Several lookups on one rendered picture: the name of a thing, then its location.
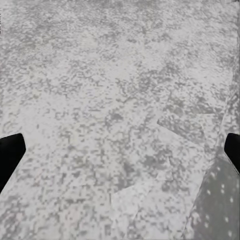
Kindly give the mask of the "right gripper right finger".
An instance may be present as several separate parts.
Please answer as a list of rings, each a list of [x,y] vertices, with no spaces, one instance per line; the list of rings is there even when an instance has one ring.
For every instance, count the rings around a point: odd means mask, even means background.
[[[240,173],[240,135],[229,133],[224,146],[224,151]]]

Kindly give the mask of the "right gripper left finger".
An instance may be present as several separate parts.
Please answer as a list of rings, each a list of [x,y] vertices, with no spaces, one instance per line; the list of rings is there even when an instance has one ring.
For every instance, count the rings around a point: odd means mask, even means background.
[[[0,138],[0,193],[26,152],[21,133]]]

